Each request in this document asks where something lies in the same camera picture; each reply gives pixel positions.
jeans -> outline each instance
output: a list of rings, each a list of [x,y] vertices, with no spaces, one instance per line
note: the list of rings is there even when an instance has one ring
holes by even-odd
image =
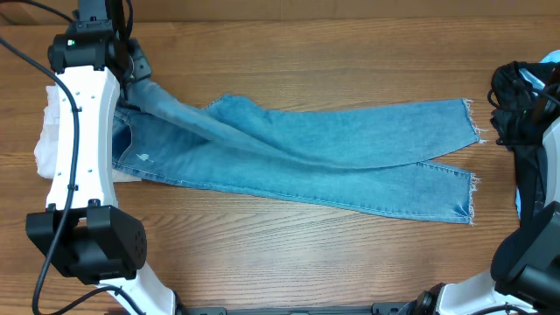
[[[225,95],[204,109],[149,80],[129,87],[113,166],[175,186],[394,218],[472,223],[476,178],[430,161],[480,140],[466,100],[334,113],[263,110]]]

light blue denim jeans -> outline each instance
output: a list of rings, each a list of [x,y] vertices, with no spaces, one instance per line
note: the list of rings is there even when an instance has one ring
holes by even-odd
[[[335,113],[263,110],[225,95],[198,109],[158,84],[117,108],[113,166],[176,186],[394,218],[472,223],[475,177],[430,161],[480,140],[466,100]]]

black bracket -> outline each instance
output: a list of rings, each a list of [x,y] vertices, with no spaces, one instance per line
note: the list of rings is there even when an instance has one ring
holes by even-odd
[[[271,308],[254,310],[230,310],[223,307],[184,308],[182,305],[175,315],[397,315],[408,303],[374,303],[372,306],[333,306],[310,308]]]
[[[133,279],[144,266],[148,245],[144,226],[114,206],[99,206],[90,200],[85,208],[67,210],[65,231],[52,257],[52,265],[64,277],[77,277],[83,284],[104,279]],[[46,255],[60,223],[61,211],[27,214],[29,239]]]
[[[66,33],[54,37],[48,49],[51,69],[63,74],[67,67],[107,67],[119,82],[132,69],[128,33],[121,0],[80,0],[80,9]]]

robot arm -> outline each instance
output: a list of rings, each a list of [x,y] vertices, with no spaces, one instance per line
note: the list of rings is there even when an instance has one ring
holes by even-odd
[[[80,0],[79,8],[77,21],[49,47],[51,68],[79,108],[81,144],[67,231],[52,265],[84,284],[121,288],[144,314],[176,315],[179,300],[146,262],[144,227],[118,209],[111,178],[113,115],[121,86],[149,76],[151,70],[137,42],[128,39],[120,0]],[[29,238],[44,254],[67,201],[73,154],[73,114],[60,87],[59,108],[58,156],[47,211],[28,215],[26,222]],[[123,294],[110,294],[130,314],[137,313]]]
[[[559,69],[549,84],[557,81]],[[545,208],[500,245],[490,270],[424,292],[416,314],[473,314],[505,305],[525,312],[560,310],[560,108],[549,97],[542,98],[528,119],[525,123],[536,126],[532,130],[542,130],[548,160]]]

wooden table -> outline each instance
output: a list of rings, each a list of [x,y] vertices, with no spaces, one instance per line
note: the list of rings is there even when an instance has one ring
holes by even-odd
[[[491,76],[512,60],[538,61],[557,49],[550,34],[558,29],[557,17],[135,24],[153,80],[195,106],[224,93],[288,111],[465,97],[490,141],[438,159],[482,179],[474,227],[150,182],[117,184],[120,207],[143,222],[148,262],[190,306],[370,305],[465,280],[489,268],[518,225],[513,157],[494,144],[488,121]],[[63,31],[0,27],[44,65]],[[44,210],[50,187],[36,173],[33,148],[53,83],[4,49],[0,69],[0,313],[30,313],[44,257],[25,235],[25,215]],[[90,289],[51,269],[42,310]],[[116,308],[103,295],[77,313]]]

